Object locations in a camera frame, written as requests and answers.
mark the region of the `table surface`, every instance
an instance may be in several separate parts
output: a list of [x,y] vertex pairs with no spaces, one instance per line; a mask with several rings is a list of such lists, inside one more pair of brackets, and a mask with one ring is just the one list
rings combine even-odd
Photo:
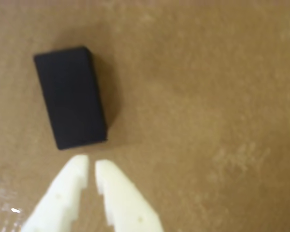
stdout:
[[[95,55],[109,141],[58,151],[32,56],[77,45]],[[290,1],[0,2],[0,232],[79,153],[73,231],[112,231],[94,182],[109,159],[166,232],[290,232]]]

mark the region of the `black block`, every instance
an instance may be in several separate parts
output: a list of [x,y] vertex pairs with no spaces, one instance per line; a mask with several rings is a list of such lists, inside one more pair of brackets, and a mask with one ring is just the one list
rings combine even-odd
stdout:
[[34,56],[58,149],[105,141],[92,56],[85,47]]

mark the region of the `cardboard surface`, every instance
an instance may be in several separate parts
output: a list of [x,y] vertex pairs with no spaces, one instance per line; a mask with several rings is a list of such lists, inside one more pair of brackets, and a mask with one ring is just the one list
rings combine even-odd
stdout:
[[[58,151],[32,56],[82,44],[109,141]],[[78,153],[91,182],[73,231],[112,231],[93,169],[110,159],[166,232],[290,232],[290,1],[1,2],[0,232]]]

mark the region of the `brown surface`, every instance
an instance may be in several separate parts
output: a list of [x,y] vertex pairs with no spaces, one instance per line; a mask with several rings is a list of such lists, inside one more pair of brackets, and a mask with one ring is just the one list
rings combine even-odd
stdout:
[[[112,231],[93,169],[110,159],[166,232],[290,232],[290,2],[124,2],[1,3],[0,207],[22,221],[88,153],[74,231]],[[80,44],[98,57],[109,142],[58,151],[32,55]]]

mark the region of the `black rectangular block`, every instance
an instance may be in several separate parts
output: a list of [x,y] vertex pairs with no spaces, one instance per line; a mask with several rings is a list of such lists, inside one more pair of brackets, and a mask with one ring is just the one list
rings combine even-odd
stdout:
[[58,149],[105,141],[92,56],[85,47],[34,56]]

